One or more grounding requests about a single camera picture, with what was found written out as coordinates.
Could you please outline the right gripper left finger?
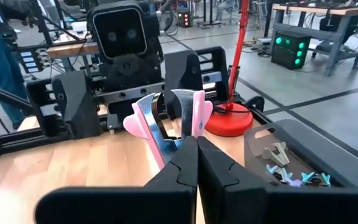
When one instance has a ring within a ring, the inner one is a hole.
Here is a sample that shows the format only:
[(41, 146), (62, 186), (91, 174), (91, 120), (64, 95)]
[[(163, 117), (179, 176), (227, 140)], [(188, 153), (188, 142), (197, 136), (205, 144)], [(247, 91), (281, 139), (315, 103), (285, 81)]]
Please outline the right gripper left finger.
[(190, 224), (196, 221), (198, 143), (188, 136), (143, 187), (64, 187), (35, 208), (42, 224)]

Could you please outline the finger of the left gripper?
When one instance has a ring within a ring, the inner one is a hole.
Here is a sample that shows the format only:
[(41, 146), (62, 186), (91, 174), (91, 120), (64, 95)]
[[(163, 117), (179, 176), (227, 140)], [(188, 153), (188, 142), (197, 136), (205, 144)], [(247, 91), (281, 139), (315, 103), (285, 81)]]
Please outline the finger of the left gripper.
[(89, 82), (84, 71), (74, 71), (27, 84), (27, 96), (44, 135), (67, 133), (70, 139), (83, 139), (102, 134)]
[(201, 90), (206, 84), (206, 98), (213, 103), (228, 100), (226, 53), (222, 47), (184, 50), (165, 56), (165, 89)]

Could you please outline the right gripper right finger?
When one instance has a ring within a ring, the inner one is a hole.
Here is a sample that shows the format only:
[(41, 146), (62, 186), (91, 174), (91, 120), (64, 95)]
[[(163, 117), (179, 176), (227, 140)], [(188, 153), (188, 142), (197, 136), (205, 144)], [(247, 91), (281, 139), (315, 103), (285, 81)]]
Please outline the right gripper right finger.
[(206, 223), (358, 223), (358, 188), (274, 186), (206, 138), (197, 142)]

